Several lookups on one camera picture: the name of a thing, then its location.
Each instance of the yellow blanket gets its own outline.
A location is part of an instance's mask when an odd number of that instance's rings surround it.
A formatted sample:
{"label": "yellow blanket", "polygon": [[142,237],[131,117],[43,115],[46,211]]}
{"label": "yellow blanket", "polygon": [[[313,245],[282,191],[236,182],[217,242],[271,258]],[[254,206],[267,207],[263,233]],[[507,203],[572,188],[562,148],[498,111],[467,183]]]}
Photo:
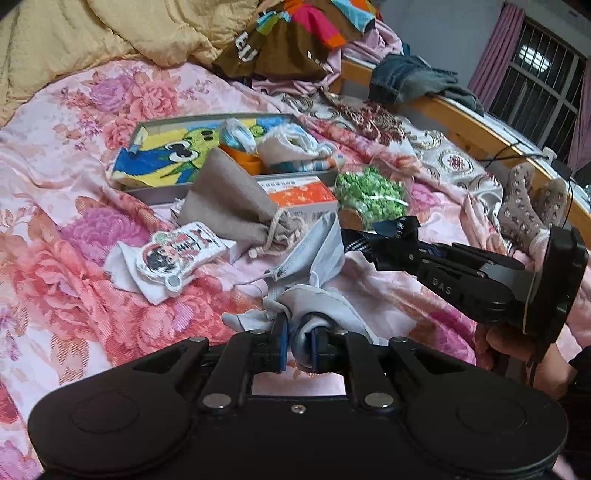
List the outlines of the yellow blanket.
{"label": "yellow blanket", "polygon": [[258,0],[23,0],[0,22],[0,126],[60,76],[145,56],[208,66]]}

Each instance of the black device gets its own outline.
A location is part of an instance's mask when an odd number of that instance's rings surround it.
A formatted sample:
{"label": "black device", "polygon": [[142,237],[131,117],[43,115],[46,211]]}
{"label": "black device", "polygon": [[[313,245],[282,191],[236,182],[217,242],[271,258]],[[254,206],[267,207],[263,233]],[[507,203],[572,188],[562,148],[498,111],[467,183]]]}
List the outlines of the black device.
{"label": "black device", "polygon": [[[424,244],[417,225],[401,219],[392,236],[343,231],[343,243],[379,270],[416,275],[476,321],[506,318],[539,354],[556,339],[586,265],[576,230],[551,231],[543,272],[526,288],[523,265]],[[279,315],[270,332],[225,345],[189,338],[50,393],[28,424],[42,478],[555,478],[568,431],[556,402],[407,338],[373,346],[317,328],[314,369],[342,374],[346,395],[252,395],[255,374],[285,369],[287,328]]]}

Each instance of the pink curtain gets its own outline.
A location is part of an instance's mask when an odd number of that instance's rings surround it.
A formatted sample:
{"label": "pink curtain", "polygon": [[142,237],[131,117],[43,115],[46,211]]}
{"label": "pink curtain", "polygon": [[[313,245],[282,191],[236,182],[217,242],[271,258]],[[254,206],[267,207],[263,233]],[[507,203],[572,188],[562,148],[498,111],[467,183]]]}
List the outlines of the pink curtain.
{"label": "pink curtain", "polygon": [[576,172],[591,161],[591,60],[587,60],[583,74],[583,90],[579,115],[574,124],[568,165]]}
{"label": "pink curtain", "polygon": [[476,67],[468,88],[488,110],[495,100],[509,61],[515,53],[525,12],[513,4],[505,4],[486,50]]}

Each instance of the window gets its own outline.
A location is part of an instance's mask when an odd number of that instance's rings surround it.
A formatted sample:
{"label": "window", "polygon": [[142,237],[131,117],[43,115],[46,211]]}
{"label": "window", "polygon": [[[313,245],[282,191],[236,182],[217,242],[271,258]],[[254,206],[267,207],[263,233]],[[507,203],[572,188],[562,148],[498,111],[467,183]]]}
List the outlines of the window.
{"label": "window", "polygon": [[566,162],[584,70],[581,55],[526,20],[490,114]]}

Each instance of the human hand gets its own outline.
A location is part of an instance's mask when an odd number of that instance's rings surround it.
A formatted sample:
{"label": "human hand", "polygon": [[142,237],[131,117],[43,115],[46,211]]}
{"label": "human hand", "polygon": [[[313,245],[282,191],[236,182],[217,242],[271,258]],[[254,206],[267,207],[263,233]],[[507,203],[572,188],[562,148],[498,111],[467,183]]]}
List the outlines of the human hand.
{"label": "human hand", "polygon": [[[535,349],[532,338],[508,325],[493,327],[478,325],[475,341],[476,364],[487,370],[494,366],[494,350],[527,362]],[[548,348],[544,359],[537,366],[534,388],[558,400],[566,394],[576,373],[577,371],[569,365],[560,354],[556,344],[553,343]]]}

